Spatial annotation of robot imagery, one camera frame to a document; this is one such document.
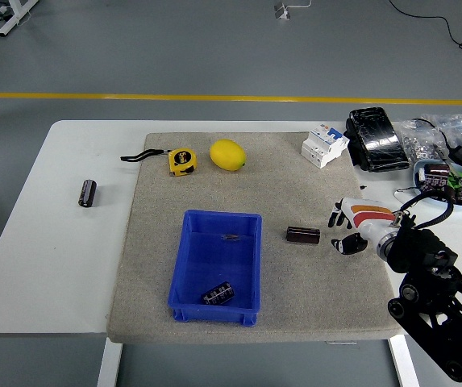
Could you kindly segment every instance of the capacitor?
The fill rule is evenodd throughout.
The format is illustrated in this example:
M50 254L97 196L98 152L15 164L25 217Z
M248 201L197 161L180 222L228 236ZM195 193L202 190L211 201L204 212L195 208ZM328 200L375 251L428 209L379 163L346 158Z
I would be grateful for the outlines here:
M222 305L234 297L234 290L229 282L223 282L202 295L202 302L206 305Z
M85 180L78 198L78 204L82 207L91 207L93 205L94 193L96 192L96 181Z

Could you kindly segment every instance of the gray floor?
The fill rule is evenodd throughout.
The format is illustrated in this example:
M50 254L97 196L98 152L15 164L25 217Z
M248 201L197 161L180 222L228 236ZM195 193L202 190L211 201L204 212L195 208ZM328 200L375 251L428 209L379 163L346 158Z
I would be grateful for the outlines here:
M462 99L462 51L442 21L407 18L388 0L369 0L314 2L308 9L292 9L286 22L275 20L273 3L41 0L27 23L0 38L0 92ZM396 3L409 12L446 16L462 41L462 3ZM349 111L371 106L364 102L0 98L0 234L56 121L344 120ZM383 107L392 120L462 113L462 106ZM0 338L0 385L95 385L103 341ZM421 385L454 385L419 347L410 348ZM215 361L219 349L229 354L237 373L225 370L225 358L217 359L220 373L191 372L197 362ZM397 380L387 363L386 343L362 343L347 355L341 351L322 343L127 346L119 384L340 386L394 385ZM317 363L326 367L314 367Z

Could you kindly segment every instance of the robotic finger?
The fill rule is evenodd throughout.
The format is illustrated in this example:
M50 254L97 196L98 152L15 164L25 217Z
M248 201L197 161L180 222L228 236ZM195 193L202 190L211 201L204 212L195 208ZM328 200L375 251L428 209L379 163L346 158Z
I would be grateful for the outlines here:
M359 232L346 236L342 240L332 239L331 243L338 252L345 256L362 252L368 245L368 242L361 238Z

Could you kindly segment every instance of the tape measure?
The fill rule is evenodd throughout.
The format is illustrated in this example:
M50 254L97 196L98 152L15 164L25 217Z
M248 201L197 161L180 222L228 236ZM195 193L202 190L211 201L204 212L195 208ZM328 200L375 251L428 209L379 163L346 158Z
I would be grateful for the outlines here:
M170 176L184 176L197 168L197 155L188 148L173 149L168 153Z

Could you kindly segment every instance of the clear plastic bag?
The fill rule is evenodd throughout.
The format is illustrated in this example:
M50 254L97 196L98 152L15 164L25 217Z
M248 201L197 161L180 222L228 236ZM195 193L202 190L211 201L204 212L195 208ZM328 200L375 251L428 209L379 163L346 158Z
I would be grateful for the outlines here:
M445 148L445 143L440 132L432 125L411 119L400 122L398 131L408 161L412 165L424 159L440 160L435 144L440 148Z
M443 145L440 147L446 155L447 148L462 147L462 114L423 114L422 117L437 126L437 132L443 137Z

